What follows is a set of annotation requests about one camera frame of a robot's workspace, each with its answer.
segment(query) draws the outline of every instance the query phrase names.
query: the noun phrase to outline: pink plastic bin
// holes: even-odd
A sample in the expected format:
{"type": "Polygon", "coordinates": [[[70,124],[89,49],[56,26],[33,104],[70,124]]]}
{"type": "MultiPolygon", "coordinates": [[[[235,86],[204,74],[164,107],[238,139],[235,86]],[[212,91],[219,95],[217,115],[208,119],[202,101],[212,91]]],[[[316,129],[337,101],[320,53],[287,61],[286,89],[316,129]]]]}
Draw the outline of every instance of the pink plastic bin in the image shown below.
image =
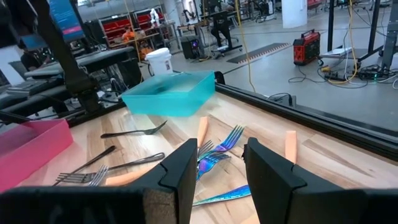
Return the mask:
{"type": "Polygon", "coordinates": [[[0,192],[18,185],[72,142],[64,119],[29,121],[0,134],[0,192]]]}

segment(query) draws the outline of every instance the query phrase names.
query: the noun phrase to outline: computer screen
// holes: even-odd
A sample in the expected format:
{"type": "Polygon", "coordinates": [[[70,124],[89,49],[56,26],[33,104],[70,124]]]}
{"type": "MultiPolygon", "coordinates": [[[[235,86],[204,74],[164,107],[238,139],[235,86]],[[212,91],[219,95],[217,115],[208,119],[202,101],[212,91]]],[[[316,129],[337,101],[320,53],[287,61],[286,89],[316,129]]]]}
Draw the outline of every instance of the computer screen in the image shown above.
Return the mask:
{"type": "MultiPolygon", "coordinates": [[[[62,31],[65,42],[84,38],[83,29],[69,0],[49,0],[50,15],[62,31]]],[[[28,50],[46,47],[47,44],[38,34],[21,37],[28,50]]]]}

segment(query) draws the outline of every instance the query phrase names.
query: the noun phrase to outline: concrete floor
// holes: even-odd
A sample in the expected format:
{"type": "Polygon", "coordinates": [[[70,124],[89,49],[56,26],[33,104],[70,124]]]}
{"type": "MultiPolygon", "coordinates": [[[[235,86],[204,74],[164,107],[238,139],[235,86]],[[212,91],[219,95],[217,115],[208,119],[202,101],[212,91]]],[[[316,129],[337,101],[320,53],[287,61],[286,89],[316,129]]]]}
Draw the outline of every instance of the concrete floor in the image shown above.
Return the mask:
{"type": "MultiPolygon", "coordinates": [[[[379,28],[383,33],[386,32],[391,9],[388,7],[379,13],[379,28]]],[[[358,14],[368,21],[366,11],[360,9],[358,14]]],[[[346,9],[335,10],[335,30],[333,35],[333,47],[343,44],[343,37],[349,23],[349,16],[346,9]]],[[[318,11],[308,18],[308,24],[293,29],[283,29],[282,16],[279,14],[277,20],[267,21],[256,24],[252,21],[243,22],[243,32],[248,51],[256,50],[260,47],[275,43],[290,43],[299,38],[301,33],[316,29],[321,36],[321,54],[326,52],[327,48],[327,29],[328,13],[318,11]]],[[[367,48],[369,42],[370,27],[362,21],[358,15],[353,18],[353,41],[356,48],[367,48]]],[[[231,31],[231,35],[240,39],[242,37],[238,28],[231,31]]],[[[349,36],[347,36],[346,45],[350,46],[349,36]]],[[[384,37],[376,34],[375,47],[384,43],[384,37]]],[[[249,66],[248,64],[234,64],[227,60],[241,55],[242,52],[235,50],[228,52],[224,58],[218,60],[207,60],[205,62],[192,62],[185,60],[182,54],[172,57],[172,66],[174,70],[198,71],[198,70],[219,70],[225,73],[227,85],[236,86],[245,90],[253,91],[249,84],[249,66]]],[[[324,59],[325,64],[334,65],[337,59],[324,59]]],[[[372,64],[381,64],[381,58],[375,54],[362,62],[362,67],[372,64]]],[[[343,69],[345,61],[340,63],[335,69],[343,69]]],[[[353,61],[348,61],[348,67],[352,70],[353,61]]],[[[288,83],[288,79],[293,77],[302,77],[298,68],[293,64],[293,47],[288,47],[272,55],[265,55],[260,59],[256,58],[251,64],[251,79],[256,88],[256,92],[263,95],[273,95],[276,93],[287,92],[297,96],[299,105],[314,108],[316,110],[335,114],[356,121],[380,126],[382,128],[397,130],[398,127],[398,90],[392,88],[392,85],[381,83],[369,83],[363,88],[345,89],[333,86],[329,83],[314,83],[305,80],[302,83],[288,83]]],[[[317,62],[301,67],[307,78],[316,81],[322,81],[317,75],[317,62]]],[[[398,68],[398,62],[394,61],[393,68],[398,68]]],[[[359,87],[363,83],[361,80],[355,80],[357,84],[339,85],[347,88],[359,87]]]]}

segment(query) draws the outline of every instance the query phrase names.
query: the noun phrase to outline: red generator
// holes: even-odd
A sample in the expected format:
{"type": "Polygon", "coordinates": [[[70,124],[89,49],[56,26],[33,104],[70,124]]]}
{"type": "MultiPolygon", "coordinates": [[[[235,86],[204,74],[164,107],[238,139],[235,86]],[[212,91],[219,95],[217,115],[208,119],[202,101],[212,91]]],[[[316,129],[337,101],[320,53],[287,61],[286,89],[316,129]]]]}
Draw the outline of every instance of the red generator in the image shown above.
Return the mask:
{"type": "Polygon", "coordinates": [[[293,42],[294,64],[306,65],[317,59],[320,54],[321,34],[315,29],[301,35],[293,42]]]}

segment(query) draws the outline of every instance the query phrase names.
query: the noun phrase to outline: white bucket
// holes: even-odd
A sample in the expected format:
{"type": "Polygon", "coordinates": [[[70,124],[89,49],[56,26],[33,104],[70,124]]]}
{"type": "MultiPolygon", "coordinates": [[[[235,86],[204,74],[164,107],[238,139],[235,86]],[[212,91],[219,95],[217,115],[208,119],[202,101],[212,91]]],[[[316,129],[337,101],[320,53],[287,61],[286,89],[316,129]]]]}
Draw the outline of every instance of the white bucket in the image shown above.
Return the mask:
{"type": "Polygon", "coordinates": [[[145,60],[149,61],[154,75],[161,75],[173,73],[171,58],[169,49],[164,47],[147,54],[145,60]]]}

